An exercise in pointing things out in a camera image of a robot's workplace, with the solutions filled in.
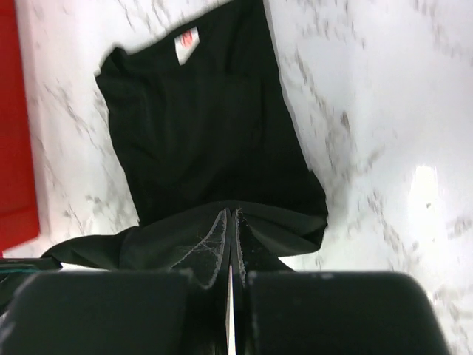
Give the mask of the black t-shirt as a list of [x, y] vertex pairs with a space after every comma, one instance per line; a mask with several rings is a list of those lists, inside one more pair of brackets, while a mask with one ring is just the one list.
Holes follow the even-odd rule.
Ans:
[[165, 268], [211, 250], [210, 230], [234, 219], [277, 256], [320, 249], [326, 197], [283, 98], [261, 1], [230, 1], [136, 53], [116, 47], [96, 82], [139, 223], [47, 257]]

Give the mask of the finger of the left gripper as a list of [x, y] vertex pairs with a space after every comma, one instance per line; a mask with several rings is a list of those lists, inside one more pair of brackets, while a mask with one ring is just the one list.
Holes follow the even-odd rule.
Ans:
[[56, 271], [61, 269], [61, 263], [50, 257], [1, 259], [1, 276], [32, 274], [40, 271]]

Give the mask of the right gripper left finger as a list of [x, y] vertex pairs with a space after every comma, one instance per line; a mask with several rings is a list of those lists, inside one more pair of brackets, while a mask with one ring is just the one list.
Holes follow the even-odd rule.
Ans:
[[170, 269], [186, 276], [181, 324], [170, 334], [169, 354], [227, 354], [230, 241], [228, 208], [171, 219], [183, 252]]

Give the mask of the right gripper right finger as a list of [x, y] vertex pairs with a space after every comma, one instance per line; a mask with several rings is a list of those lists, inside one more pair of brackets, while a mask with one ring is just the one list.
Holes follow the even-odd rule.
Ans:
[[231, 267], [234, 304], [235, 347], [237, 354], [253, 354], [251, 307], [248, 275], [252, 271], [292, 272], [275, 254], [254, 236], [244, 214], [232, 214]]

